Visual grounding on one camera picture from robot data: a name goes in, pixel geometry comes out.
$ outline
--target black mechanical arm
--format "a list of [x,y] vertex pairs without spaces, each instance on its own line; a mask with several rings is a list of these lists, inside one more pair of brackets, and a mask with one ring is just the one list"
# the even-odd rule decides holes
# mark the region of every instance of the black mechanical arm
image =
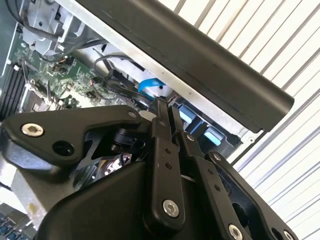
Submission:
[[50,207],[38,240],[298,240],[218,152],[203,155],[178,109],[157,98],[150,111],[144,118],[118,105],[4,121],[5,160],[52,189],[74,185],[77,171],[104,156],[131,154],[131,163]]

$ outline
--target black plastic cover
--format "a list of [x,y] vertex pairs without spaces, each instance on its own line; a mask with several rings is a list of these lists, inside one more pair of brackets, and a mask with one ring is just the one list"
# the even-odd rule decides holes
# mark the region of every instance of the black plastic cover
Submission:
[[254,133],[294,99],[157,0],[77,0]]

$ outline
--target electronic component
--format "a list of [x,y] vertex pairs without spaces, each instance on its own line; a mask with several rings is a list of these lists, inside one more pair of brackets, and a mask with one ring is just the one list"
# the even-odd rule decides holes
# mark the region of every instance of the electronic component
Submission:
[[7,81],[0,96],[0,121],[17,112],[25,86],[22,69],[15,63],[9,64],[8,68]]
[[6,222],[3,226],[0,226],[0,235],[6,235],[14,226],[13,222]]
[[6,240],[18,240],[20,233],[17,231],[12,231],[10,234],[6,236]]

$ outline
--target metal sheet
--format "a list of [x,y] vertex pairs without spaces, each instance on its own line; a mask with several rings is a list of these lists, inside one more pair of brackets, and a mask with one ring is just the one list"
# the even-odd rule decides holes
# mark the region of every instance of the metal sheet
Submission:
[[148,69],[158,79],[177,91],[178,94],[180,94],[183,98],[205,113],[207,116],[215,120],[230,133],[239,135],[242,132],[244,127],[239,122],[234,120],[199,92],[195,91],[180,78],[175,76],[172,72],[164,68],[153,58],[122,37],[111,27],[104,24],[98,17],[94,16],[76,1],[57,0],[57,2],[77,18],[81,19],[86,25],[95,30],[103,38],[107,39],[115,47],[135,60],[142,67]]

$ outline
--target black cable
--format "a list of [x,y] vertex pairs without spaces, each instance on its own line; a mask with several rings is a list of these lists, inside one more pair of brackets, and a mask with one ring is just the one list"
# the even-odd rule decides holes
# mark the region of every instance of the black cable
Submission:
[[112,100],[112,99],[108,99],[104,96],[102,96],[102,94],[100,92],[98,92],[98,90],[96,89],[96,87],[94,85],[91,85],[93,91],[95,92],[95,94],[97,94],[97,96],[103,100]]
[[78,49],[87,49],[87,48],[91,48],[97,45],[101,45],[101,44],[107,44],[108,41],[105,39],[97,39],[97,40],[92,40],[89,42],[86,42],[85,44],[83,44],[80,48]]
[[136,91],[132,91],[125,87],[122,87],[118,85],[116,82],[114,82],[113,80],[106,80],[103,83],[103,86],[115,94],[118,94],[127,99],[132,99],[135,102],[142,104],[145,108],[148,108],[151,105],[151,101],[147,97],[141,95]]
[[108,54],[108,55],[105,55],[105,56],[101,56],[97,60],[95,60],[94,63],[93,63],[93,69],[95,70],[95,72],[100,77],[104,78],[105,76],[100,74],[99,71],[97,70],[97,63],[100,62],[100,61],[103,61],[103,60],[111,59],[111,58],[118,58],[118,59],[121,59],[121,60],[128,60],[128,61],[133,62],[133,63],[135,62],[130,57],[128,57],[126,55],[121,55],[121,54],[111,53],[111,54]]
[[42,56],[39,52],[37,52],[37,51],[35,51],[35,52],[38,54],[39,58],[41,58],[43,61],[46,61],[48,63],[59,63],[60,59],[63,57],[63,56],[61,56],[60,59],[50,60],[50,59],[47,59],[44,56]]
[[21,19],[20,17],[17,17],[16,14],[12,11],[12,8],[11,8],[11,6],[10,6],[10,4],[9,4],[9,0],[4,0],[4,2],[5,2],[5,5],[6,5],[8,11],[9,11],[10,14],[12,15],[12,17],[13,17],[19,24],[21,24],[22,26],[24,26],[22,19]]
[[5,5],[8,9],[8,11],[10,12],[10,14],[12,15],[12,17],[20,24],[22,25],[24,28],[26,28],[27,30],[29,30],[30,32],[37,34],[41,37],[44,37],[46,39],[50,39],[50,40],[58,40],[57,35],[54,35],[52,33],[49,33],[47,31],[43,31],[41,29],[35,28],[30,26],[28,18],[27,18],[27,13],[26,11],[22,11],[22,17],[19,15],[19,7],[18,7],[18,0],[14,0],[15,3],[15,7],[17,9],[17,15],[14,13],[14,11],[12,10],[10,4],[9,4],[9,0],[4,0]]

